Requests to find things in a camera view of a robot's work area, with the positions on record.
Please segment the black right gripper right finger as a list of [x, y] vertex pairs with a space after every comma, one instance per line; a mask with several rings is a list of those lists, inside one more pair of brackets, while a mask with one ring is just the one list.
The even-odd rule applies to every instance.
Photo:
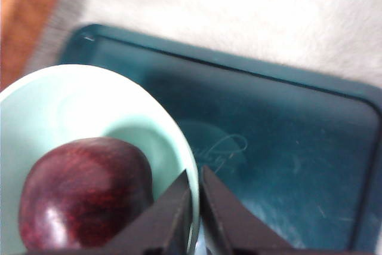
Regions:
[[255, 217], [206, 165], [201, 170], [201, 216], [212, 254], [292, 254], [294, 247]]

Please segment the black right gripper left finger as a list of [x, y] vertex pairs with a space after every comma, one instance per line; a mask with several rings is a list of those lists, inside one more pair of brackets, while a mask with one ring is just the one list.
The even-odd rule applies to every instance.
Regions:
[[192, 201], [183, 171], [168, 189], [105, 247], [106, 254], [187, 254]]

